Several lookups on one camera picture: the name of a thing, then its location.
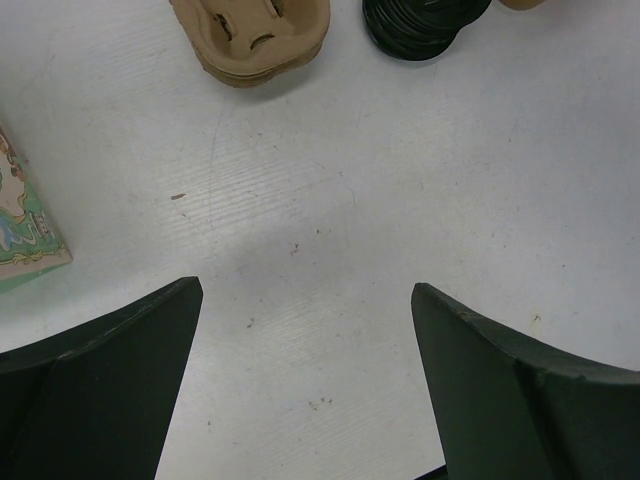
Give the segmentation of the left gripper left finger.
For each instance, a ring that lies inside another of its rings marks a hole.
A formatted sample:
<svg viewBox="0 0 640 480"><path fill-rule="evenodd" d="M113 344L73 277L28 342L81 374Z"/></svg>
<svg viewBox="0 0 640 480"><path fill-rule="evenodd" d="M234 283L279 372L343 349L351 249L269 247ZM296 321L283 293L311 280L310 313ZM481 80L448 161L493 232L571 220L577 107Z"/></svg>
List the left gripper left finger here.
<svg viewBox="0 0 640 480"><path fill-rule="evenodd" d="M202 301L180 278L2 353L2 478L154 478Z"/></svg>

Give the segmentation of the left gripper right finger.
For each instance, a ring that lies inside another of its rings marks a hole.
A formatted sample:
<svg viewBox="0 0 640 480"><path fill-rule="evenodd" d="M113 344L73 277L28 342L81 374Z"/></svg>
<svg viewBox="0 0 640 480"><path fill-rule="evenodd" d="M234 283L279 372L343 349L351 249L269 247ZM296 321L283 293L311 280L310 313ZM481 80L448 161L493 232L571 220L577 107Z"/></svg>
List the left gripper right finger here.
<svg viewBox="0 0 640 480"><path fill-rule="evenodd" d="M412 318L444 464L434 479L635 479L639 375L421 283Z"/></svg>

